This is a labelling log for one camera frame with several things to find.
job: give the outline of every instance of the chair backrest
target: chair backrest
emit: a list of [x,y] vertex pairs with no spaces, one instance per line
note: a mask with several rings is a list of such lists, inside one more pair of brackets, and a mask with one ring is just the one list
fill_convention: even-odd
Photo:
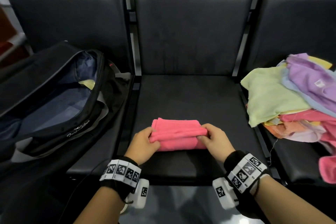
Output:
[[135,0],[143,74],[231,75],[252,0]]
[[125,0],[10,0],[35,52],[68,40],[97,48],[133,72]]
[[336,62],[336,0],[262,0],[245,72],[289,54]]

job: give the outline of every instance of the green cloth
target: green cloth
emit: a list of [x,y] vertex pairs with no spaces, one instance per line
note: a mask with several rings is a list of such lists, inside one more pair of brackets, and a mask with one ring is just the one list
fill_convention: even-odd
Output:
[[256,68],[242,79],[241,85],[249,91],[247,113],[251,127],[285,112],[311,109],[299,94],[282,85],[282,69]]

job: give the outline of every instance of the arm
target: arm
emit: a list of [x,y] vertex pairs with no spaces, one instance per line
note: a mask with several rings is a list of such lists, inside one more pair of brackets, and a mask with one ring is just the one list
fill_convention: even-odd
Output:
[[[211,124],[204,124],[209,137],[199,136],[211,155],[224,162],[235,151],[226,134]],[[256,202],[271,224],[336,224],[328,216],[279,184],[270,176],[260,180]]]
[[[152,128],[146,128],[133,137],[125,154],[138,165],[145,163],[160,148],[160,143],[149,142]],[[125,203],[113,189],[101,187],[78,216],[74,224],[117,224]]]

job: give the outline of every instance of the light blue towel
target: light blue towel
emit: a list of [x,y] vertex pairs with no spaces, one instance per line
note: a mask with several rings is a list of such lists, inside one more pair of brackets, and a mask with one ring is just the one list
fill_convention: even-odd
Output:
[[[331,74],[332,76],[335,76],[334,72],[331,70],[327,70],[329,74]],[[324,106],[322,106],[321,104],[317,103],[316,101],[314,101],[310,96],[302,93],[299,88],[288,78],[288,73],[289,70],[287,68],[284,68],[281,71],[281,77],[282,77],[282,84],[283,86],[285,86],[286,88],[288,88],[289,90],[293,90],[296,91],[297,93],[300,94],[300,96],[302,96],[305,101],[313,108],[316,109],[317,111],[320,111],[322,113],[325,113],[327,115],[330,115],[334,118],[336,118],[336,113],[334,113],[333,111],[325,108]]]

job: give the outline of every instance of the orange cloth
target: orange cloth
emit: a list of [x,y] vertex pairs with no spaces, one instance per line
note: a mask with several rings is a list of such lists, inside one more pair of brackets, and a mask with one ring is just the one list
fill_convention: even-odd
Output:
[[272,126],[264,125],[264,127],[267,128],[267,130],[270,131],[277,138],[284,138],[295,132],[303,132],[308,129],[299,121],[284,122],[283,124]]

